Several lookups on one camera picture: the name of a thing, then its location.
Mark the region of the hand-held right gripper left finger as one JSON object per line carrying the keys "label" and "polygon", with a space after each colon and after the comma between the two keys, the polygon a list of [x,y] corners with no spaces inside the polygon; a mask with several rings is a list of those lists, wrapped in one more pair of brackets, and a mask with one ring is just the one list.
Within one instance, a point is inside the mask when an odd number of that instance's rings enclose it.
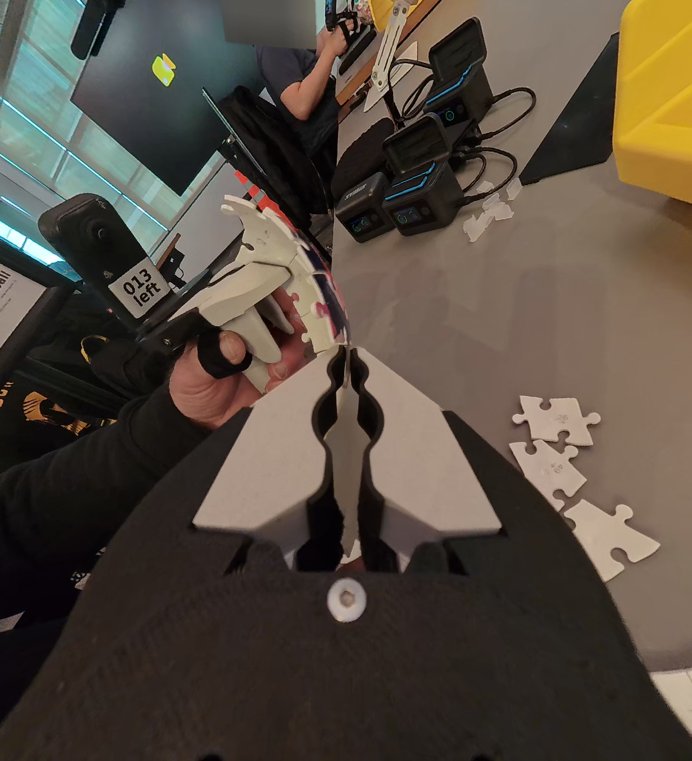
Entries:
{"label": "hand-held right gripper left finger", "polygon": [[337,420],[347,350],[319,354],[257,401],[193,518],[197,530],[235,533],[278,546],[289,568],[314,536],[312,503],[332,485],[324,436]]}

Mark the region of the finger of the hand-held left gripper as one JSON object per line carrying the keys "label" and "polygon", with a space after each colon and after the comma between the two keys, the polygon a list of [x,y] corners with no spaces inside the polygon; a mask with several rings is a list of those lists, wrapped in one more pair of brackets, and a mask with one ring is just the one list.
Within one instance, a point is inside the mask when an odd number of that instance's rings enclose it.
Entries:
{"label": "finger of the hand-held left gripper", "polygon": [[284,306],[280,303],[282,297],[287,297],[287,293],[284,290],[274,290],[262,299],[261,316],[276,330],[285,335],[293,335],[295,328],[291,319],[284,311]]}
{"label": "finger of the hand-held left gripper", "polygon": [[284,285],[292,276],[289,268],[268,263],[250,263],[227,278],[227,298],[262,299]]}

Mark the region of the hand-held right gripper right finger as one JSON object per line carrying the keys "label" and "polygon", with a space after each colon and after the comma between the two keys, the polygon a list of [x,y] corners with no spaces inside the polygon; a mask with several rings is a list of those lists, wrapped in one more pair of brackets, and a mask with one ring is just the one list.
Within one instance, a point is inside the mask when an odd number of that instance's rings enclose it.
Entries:
{"label": "hand-held right gripper right finger", "polygon": [[502,523],[442,408],[363,348],[351,350],[362,456],[357,521],[371,572],[401,572],[415,550],[487,537]]}

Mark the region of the curved assembled puzzle ball section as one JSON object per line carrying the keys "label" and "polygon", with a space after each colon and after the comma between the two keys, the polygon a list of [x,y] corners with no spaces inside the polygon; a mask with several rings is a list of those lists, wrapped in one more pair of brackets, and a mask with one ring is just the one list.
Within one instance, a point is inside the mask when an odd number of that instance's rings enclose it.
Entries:
{"label": "curved assembled puzzle ball section", "polygon": [[261,316],[261,300],[227,298],[227,278],[250,263],[268,263],[289,268],[290,279],[279,288],[288,295],[297,294],[297,313],[305,325],[303,343],[318,356],[335,346],[347,346],[351,340],[347,312],[332,274],[320,254],[300,233],[294,231],[280,214],[260,210],[244,199],[226,195],[225,214],[239,218],[244,227],[242,245],[232,266],[221,272],[215,282],[217,302],[209,309],[209,321],[221,329],[243,338],[251,354],[251,364],[244,370],[246,378],[265,395],[265,366],[280,362],[277,344]]}

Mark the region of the person's left forearm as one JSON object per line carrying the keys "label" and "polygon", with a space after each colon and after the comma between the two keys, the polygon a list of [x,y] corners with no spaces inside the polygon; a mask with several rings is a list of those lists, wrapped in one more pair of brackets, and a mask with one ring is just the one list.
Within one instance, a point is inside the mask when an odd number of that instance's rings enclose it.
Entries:
{"label": "person's left forearm", "polygon": [[167,384],[113,425],[0,474],[0,620],[67,616],[80,595],[73,574],[208,434]]}

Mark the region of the scattered white puzzle pieces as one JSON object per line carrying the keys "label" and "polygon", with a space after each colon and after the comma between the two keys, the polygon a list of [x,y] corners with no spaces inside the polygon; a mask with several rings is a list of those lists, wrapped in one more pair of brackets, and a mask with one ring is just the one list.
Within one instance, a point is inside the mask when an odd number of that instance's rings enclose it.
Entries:
{"label": "scattered white puzzle pieces", "polygon": [[592,446],[588,428],[601,421],[597,413],[583,415],[574,398],[552,399],[547,409],[541,407],[538,397],[521,396],[520,403],[522,413],[513,415],[512,421],[528,424],[533,451],[528,451],[525,442],[510,444],[518,472],[456,414],[443,411],[502,523],[493,536],[513,536],[521,527],[527,537],[536,537],[542,528],[552,525],[545,509],[551,507],[559,514],[564,501],[557,499],[555,492],[574,497],[586,483],[571,460],[579,447]]}

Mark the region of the person's left hand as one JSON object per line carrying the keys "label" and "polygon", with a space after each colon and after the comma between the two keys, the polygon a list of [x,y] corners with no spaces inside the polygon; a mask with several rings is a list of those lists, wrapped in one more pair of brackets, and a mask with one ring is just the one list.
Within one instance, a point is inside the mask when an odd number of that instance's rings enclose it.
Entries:
{"label": "person's left hand", "polygon": [[[298,295],[289,295],[283,288],[278,288],[273,296],[293,326],[294,333],[288,335],[278,329],[272,331],[282,358],[280,362],[265,366],[265,391],[268,394],[309,362],[306,344],[302,340],[305,325],[296,309]],[[185,345],[172,368],[169,394],[182,415],[209,431],[216,430],[237,411],[261,398],[259,391],[243,374],[223,379],[208,374],[199,362],[195,340]]]}

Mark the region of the black office chair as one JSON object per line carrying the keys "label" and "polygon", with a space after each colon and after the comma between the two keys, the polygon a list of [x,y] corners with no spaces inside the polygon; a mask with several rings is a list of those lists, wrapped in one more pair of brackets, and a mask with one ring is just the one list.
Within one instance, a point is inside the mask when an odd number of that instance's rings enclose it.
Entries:
{"label": "black office chair", "polygon": [[332,212],[332,195],[280,111],[244,86],[220,100],[206,88],[201,94],[222,126],[219,154],[324,251],[312,234],[312,218]]}

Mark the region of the black battery charging case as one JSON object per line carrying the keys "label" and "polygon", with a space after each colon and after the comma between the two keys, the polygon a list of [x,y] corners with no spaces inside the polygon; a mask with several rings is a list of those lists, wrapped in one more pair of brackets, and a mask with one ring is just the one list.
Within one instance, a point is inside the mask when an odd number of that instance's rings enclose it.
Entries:
{"label": "black battery charging case", "polygon": [[454,221],[464,193],[449,164],[452,145],[441,119],[427,113],[382,145],[392,180],[381,209],[403,236],[444,228]]}
{"label": "black battery charging case", "polygon": [[396,229],[383,209],[389,181],[377,172],[348,190],[334,210],[335,218],[355,242],[365,243]]}
{"label": "black battery charging case", "polygon": [[481,22],[468,18],[429,50],[433,86],[424,113],[435,113],[445,127],[479,123],[494,96],[484,71],[487,48]]}

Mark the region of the black round pad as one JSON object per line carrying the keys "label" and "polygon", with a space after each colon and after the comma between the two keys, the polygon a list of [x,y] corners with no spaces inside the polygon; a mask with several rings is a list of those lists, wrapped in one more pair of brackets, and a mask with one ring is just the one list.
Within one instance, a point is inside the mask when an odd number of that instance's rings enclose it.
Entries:
{"label": "black round pad", "polygon": [[344,195],[370,176],[385,173],[387,161],[382,146],[394,134],[394,122],[388,117],[382,118],[345,150],[333,176],[332,190],[335,195]]}

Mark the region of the black cloth with yellow print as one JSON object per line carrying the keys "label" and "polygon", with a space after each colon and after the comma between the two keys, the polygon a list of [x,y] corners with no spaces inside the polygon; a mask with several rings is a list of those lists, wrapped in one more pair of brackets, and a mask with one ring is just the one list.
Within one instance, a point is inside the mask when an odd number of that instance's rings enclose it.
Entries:
{"label": "black cloth with yellow print", "polygon": [[93,294],[76,291],[0,389],[0,472],[115,423],[170,365]]}

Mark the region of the black cylindrical device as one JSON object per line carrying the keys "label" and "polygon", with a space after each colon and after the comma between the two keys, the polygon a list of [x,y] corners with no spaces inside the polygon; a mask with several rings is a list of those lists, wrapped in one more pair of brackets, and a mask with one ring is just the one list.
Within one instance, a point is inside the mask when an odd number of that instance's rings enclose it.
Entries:
{"label": "black cylindrical device", "polygon": [[125,1],[86,1],[82,16],[71,40],[76,59],[85,61],[99,53],[114,16]]}

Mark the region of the pile of clear plastic caps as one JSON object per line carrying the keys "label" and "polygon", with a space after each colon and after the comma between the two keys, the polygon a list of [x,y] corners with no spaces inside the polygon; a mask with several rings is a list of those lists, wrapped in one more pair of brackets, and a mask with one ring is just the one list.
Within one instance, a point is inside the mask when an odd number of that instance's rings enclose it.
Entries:
{"label": "pile of clear plastic caps", "polygon": [[493,222],[512,218],[512,201],[520,194],[522,184],[516,176],[500,191],[495,191],[493,183],[487,180],[481,181],[475,189],[478,193],[483,193],[484,198],[480,213],[473,214],[463,224],[463,231],[471,243],[478,241]]}

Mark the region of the yellow plastic bin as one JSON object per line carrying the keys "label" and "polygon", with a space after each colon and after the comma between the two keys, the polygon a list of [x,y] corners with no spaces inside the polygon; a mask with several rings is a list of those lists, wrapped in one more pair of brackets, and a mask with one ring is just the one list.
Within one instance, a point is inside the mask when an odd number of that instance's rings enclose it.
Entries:
{"label": "yellow plastic bin", "polygon": [[692,204],[692,1],[626,6],[613,149],[623,183]]}

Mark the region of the large black wall screen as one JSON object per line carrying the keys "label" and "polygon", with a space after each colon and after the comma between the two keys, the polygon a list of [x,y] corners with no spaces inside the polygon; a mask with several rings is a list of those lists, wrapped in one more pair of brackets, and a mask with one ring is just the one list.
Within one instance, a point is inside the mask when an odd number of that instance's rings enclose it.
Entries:
{"label": "large black wall screen", "polygon": [[125,1],[71,101],[181,195],[223,139],[202,88],[259,94],[254,44],[313,48],[323,25],[324,2]]}

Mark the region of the white flat base plate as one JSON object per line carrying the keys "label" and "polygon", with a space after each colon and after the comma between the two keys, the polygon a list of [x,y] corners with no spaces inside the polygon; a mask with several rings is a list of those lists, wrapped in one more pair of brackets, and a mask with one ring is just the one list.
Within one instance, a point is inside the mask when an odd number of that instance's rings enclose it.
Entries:
{"label": "white flat base plate", "polygon": [[[389,84],[391,86],[396,86],[398,81],[406,76],[406,74],[413,68],[414,64],[410,61],[415,61],[417,59],[417,53],[418,43],[416,41],[408,46],[404,51],[402,51],[401,60],[404,60],[404,63],[395,61],[389,75]],[[363,111],[365,113],[370,111],[370,109],[372,109],[382,98],[384,98],[388,92],[389,86],[387,84],[381,88],[378,88],[376,85],[372,85],[366,95]]]}

